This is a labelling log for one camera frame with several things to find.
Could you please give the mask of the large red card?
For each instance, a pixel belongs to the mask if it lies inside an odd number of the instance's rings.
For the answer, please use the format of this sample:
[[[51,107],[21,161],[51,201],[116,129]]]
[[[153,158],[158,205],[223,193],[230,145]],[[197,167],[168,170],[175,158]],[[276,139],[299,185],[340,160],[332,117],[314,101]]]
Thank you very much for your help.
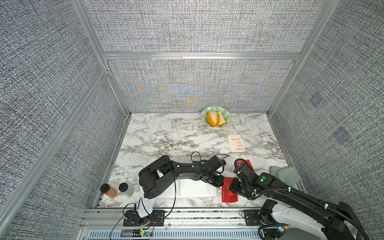
[[[222,202],[223,203],[236,203],[238,195],[230,191],[230,186],[235,178],[224,178],[224,185],[222,186]]]

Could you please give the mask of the white photo album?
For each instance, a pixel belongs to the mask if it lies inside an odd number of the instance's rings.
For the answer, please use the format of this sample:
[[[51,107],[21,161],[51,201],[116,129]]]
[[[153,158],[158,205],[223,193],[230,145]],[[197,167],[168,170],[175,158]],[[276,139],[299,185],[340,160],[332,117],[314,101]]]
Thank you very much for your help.
[[[217,188],[207,184],[203,181],[194,180],[176,180],[172,183],[162,194],[156,199],[173,199],[176,195],[177,198],[208,198],[217,197]]]

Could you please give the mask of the small red card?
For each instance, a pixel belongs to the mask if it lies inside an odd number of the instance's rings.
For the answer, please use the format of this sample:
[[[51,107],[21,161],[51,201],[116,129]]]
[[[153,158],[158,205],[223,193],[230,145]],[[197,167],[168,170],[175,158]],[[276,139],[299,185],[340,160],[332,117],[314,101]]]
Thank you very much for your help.
[[[236,162],[236,166],[238,169],[240,168],[240,165],[245,165],[245,164],[249,165],[249,167],[253,172],[255,171],[250,160],[241,160]]]

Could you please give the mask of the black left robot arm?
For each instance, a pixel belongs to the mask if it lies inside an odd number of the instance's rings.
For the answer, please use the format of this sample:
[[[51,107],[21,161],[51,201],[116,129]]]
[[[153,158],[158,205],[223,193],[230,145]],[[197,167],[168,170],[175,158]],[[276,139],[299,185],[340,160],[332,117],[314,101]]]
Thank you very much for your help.
[[[175,185],[177,180],[202,181],[215,188],[222,187],[225,165],[226,161],[217,155],[190,163],[175,162],[167,155],[160,157],[139,172],[141,195],[135,207],[137,214],[140,218],[149,217],[153,212],[154,199],[169,186]]]

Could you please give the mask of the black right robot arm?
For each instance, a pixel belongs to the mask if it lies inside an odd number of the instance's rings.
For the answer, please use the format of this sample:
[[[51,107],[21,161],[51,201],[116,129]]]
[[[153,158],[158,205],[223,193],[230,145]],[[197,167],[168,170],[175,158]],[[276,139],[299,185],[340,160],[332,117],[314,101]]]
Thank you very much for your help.
[[[257,213],[246,218],[259,225],[263,240],[280,238],[293,227],[321,240],[369,239],[354,210],[346,203],[329,203],[296,190],[267,173],[257,175],[245,164],[236,167],[230,191],[248,200],[267,200]]]

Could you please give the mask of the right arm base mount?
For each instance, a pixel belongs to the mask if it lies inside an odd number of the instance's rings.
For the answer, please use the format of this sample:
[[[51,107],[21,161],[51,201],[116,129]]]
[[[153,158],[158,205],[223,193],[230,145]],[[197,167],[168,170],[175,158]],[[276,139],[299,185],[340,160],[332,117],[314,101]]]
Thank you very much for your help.
[[[259,210],[242,210],[241,216],[247,226],[258,226],[258,236],[262,240],[278,240],[288,230],[288,225],[278,223],[273,218],[273,207],[278,202],[266,200]]]

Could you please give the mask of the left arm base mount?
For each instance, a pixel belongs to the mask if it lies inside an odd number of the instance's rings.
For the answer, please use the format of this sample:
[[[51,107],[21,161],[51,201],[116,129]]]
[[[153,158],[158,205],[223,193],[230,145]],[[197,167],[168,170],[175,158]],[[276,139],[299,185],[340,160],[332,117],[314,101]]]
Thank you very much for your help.
[[[164,226],[164,217],[165,211],[156,210],[153,211],[151,215],[146,217],[140,217],[136,210],[128,210],[125,213],[125,218],[123,222],[124,227],[163,227]]]

